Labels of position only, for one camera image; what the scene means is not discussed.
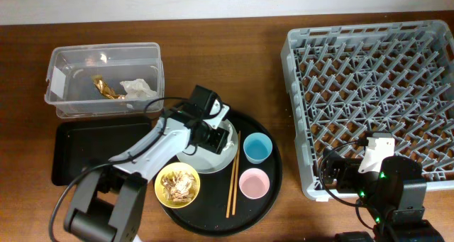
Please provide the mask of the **small white tissue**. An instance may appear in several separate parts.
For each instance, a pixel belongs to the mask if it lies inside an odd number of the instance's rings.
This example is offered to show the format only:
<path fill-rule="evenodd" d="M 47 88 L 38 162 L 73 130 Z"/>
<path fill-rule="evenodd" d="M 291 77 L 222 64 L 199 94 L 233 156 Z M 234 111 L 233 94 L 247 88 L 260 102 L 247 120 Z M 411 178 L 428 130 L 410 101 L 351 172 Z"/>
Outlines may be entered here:
<path fill-rule="evenodd" d="M 238 147 L 238 134 L 233 124 L 229 120 L 225 120 L 220 127 L 228 131 L 227 143 L 223 147 L 222 153 L 227 153 L 232 151 L 234 148 Z"/>

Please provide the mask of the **blue cup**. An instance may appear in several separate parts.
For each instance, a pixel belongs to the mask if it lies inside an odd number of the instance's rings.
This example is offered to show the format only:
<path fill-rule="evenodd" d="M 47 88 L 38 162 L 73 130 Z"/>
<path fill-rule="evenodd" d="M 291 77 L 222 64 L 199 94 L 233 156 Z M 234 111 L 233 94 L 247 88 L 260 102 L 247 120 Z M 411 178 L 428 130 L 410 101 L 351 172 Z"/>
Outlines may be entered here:
<path fill-rule="evenodd" d="M 252 164 L 264 162 L 272 153 L 271 139 L 264 133 L 251 133 L 243 142 L 243 151 Z"/>

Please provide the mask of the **food scraps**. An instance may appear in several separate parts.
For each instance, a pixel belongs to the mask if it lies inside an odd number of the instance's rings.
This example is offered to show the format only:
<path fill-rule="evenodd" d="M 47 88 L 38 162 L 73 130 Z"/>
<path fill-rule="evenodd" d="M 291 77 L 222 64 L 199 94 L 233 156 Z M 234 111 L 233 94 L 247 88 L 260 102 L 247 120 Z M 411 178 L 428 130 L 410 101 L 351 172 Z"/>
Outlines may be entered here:
<path fill-rule="evenodd" d="M 164 175 L 161 184 L 166 200 L 175 204 L 191 202 L 197 188 L 195 176 L 185 171 L 173 171 Z"/>

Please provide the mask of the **yellow bowl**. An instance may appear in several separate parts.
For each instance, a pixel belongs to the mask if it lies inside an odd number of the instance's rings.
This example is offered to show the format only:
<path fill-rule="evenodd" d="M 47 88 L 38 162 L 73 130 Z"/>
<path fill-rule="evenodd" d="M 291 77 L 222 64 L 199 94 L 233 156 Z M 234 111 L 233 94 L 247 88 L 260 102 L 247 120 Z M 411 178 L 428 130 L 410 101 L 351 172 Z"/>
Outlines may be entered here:
<path fill-rule="evenodd" d="M 162 192 L 163 186 L 161 184 L 161 179 L 164 175 L 166 175 L 170 172 L 173 172 L 173 171 L 185 171 L 185 172 L 191 173 L 193 176 L 195 176 L 195 179 L 197 182 L 197 188 L 196 188 L 194 198 L 191 202 L 175 204 L 171 201 L 166 200 L 166 198 Z M 163 169 L 161 169 L 161 171 L 159 171 L 159 173 L 157 174 L 157 176 L 155 178 L 155 195 L 156 195 L 156 197 L 158 198 L 158 200 L 161 204 L 163 204 L 165 207 L 168 207 L 171 209 L 180 209 L 180 208 L 184 208 L 184 207 L 188 206 L 189 204 L 191 204 L 196 199 L 196 197 L 200 191 L 200 188 L 201 188 L 201 180 L 199 178 L 199 174 L 192 166 L 190 166 L 186 163 L 171 163 L 171 164 L 165 166 Z"/>

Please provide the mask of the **pink cup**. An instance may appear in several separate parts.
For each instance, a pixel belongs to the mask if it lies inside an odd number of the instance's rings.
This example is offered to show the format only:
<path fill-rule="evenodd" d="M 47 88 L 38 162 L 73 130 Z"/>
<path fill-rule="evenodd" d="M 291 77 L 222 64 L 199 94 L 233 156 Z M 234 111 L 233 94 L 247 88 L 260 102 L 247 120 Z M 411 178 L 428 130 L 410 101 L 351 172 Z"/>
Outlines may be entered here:
<path fill-rule="evenodd" d="M 250 168 L 244 171 L 238 182 L 240 191 L 248 199 L 262 198 L 270 189 L 268 175 L 258 168 Z"/>

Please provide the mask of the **large white tissue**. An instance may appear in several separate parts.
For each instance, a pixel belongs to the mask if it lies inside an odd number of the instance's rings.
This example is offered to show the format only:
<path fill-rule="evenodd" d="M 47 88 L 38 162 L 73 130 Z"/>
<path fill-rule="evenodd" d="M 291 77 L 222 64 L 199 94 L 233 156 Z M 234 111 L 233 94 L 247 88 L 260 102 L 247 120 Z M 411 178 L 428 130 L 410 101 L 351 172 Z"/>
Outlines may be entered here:
<path fill-rule="evenodd" d="M 152 90 L 144 79 L 133 81 L 122 81 L 120 85 L 125 90 L 124 99 L 149 99 L 157 96 L 157 92 Z"/>

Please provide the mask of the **gold foil wrapper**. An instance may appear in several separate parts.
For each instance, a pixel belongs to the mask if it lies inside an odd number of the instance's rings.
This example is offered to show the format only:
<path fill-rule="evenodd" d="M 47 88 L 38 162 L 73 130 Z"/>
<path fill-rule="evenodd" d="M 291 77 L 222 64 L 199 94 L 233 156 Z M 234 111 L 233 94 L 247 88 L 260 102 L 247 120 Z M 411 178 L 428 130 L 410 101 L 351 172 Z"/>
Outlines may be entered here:
<path fill-rule="evenodd" d="M 115 93 L 115 91 L 104 81 L 101 75 L 93 75 L 91 76 L 91 79 L 99 93 L 107 99 L 125 99 L 124 95 Z"/>

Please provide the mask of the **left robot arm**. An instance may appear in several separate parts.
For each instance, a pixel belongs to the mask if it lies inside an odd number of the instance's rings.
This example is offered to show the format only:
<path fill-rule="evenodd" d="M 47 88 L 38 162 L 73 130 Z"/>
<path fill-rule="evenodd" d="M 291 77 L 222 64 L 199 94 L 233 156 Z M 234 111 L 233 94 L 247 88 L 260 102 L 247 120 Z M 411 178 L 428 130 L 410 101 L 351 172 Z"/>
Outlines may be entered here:
<path fill-rule="evenodd" d="M 73 190 L 63 223 L 66 232 L 83 241 L 137 241 L 148 183 L 191 145 L 220 154 L 228 139 L 220 124 L 230 109 L 217 93 L 199 85 L 189 98 L 177 98 L 136 144 L 86 168 L 68 184 L 49 220 L 50 240 L 56 239 L 57 212 Z"/>

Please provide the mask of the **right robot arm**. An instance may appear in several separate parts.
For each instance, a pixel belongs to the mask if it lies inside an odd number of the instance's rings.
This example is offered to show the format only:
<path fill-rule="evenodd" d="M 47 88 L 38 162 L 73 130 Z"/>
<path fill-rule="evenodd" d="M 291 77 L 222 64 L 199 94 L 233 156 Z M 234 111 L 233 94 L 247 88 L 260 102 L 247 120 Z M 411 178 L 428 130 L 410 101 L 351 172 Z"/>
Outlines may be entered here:
<path fill-rule="evenodd" d="M 339 193 L 355 193 L 355 210 L 366 208 L 373 218 L 373 236 L 365 231 L 335 235 L 336 241 L 442 241 L 423 217 L 426 181 L 422 167 L 402 156 L 387 157 L 378 172 L 360 173 L 360 159 L 334 153 L 321 163 L 321 181 L 337 182 Z"/>

